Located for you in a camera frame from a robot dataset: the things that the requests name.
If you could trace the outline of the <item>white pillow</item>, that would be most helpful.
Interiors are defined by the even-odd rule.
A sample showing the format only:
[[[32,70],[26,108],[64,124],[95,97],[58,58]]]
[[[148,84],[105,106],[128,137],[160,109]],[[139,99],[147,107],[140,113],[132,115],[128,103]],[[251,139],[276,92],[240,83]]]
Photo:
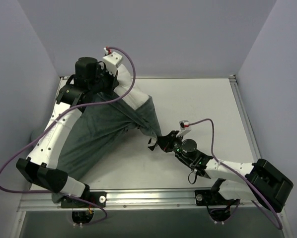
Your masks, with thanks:
[[[133,82],[131,74],[123,64],[118,67],[117,79],[119,85],[114,89],[114,92],[120,97],[130,89]],[[133,110],[137,110],[149,100],[149,95],[142,92],[140,88],[134,84],[133,88],[125,97],[122,98],[122,100]]]

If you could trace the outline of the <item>dark green pillowcase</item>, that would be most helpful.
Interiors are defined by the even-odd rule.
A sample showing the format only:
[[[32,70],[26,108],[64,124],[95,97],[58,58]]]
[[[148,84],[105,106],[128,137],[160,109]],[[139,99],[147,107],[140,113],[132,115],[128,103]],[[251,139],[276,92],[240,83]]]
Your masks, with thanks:
[[[128,130],[139,129],[149,138],[148,149],[154,150],[161,129],[153,99],[147,95],[139,107],[130,95],[107,104],[103,93],[93,98],[98,106],[88,106],[74,124],[60,152],[56,168],[80,180],[105,155],[120,144]]]

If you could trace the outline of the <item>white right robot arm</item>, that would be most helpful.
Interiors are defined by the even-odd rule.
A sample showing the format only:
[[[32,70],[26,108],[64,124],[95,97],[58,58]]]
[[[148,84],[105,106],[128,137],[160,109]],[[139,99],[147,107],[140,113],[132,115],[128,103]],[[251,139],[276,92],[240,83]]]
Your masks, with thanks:
[[[210,189],[202,191],[203,205],[248,200],[277,213],[282,211],[294,184],[270,162],[264,159],[255,163],[218,162],[199,151],[193,139],[183,139],[177,134],[171,131],[160,136],[157,144],[164,152],[173,152],[195,177],[215,180]]]

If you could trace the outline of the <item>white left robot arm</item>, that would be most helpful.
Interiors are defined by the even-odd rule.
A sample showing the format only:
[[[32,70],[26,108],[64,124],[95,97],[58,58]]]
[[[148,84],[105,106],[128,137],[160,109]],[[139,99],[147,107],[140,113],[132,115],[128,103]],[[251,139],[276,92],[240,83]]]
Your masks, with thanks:
[[[76,121],[81,117],[93,95],[112,93],[118,86],[117,68],[122,56],[111,53],[98,61],[91,57],[79,58],[75,73],[59,90],[45,134],[36,143],[27,158],[18,159],[17,169],[24,178],[37,186],[72,196],[78,208],[89,204],[87,186],[57,168],[62,147]]]

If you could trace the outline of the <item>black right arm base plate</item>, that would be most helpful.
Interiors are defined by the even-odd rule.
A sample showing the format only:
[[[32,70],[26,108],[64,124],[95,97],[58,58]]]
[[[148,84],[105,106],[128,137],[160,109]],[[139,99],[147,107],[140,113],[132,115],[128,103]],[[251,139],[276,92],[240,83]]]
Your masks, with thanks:
[[[197,206],[228,206],[234,204],[236,199],[225,199],[219,192],[210,189],[195,190],[195,201]]]

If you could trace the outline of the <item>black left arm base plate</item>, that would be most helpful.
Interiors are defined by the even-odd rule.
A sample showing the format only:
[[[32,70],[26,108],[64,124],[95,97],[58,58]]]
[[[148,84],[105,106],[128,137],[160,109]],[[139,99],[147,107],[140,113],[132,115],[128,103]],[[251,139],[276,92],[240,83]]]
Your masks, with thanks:
[[[91,191],[87,198],[65,196],[61,199],[61,208],[91,208],[95,204],[98,207],[106,206],[107,193],[105,191]]]

